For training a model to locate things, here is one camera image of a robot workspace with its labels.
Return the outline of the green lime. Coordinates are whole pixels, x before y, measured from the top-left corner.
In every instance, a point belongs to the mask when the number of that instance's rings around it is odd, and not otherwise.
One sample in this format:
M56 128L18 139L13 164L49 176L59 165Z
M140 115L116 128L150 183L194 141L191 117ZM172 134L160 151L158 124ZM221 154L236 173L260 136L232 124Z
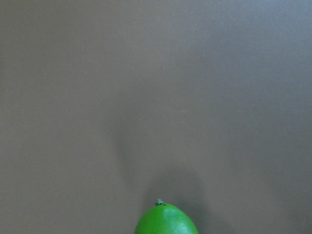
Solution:
M178 207L158 199L139 219L136 234L197 234L192 220Z

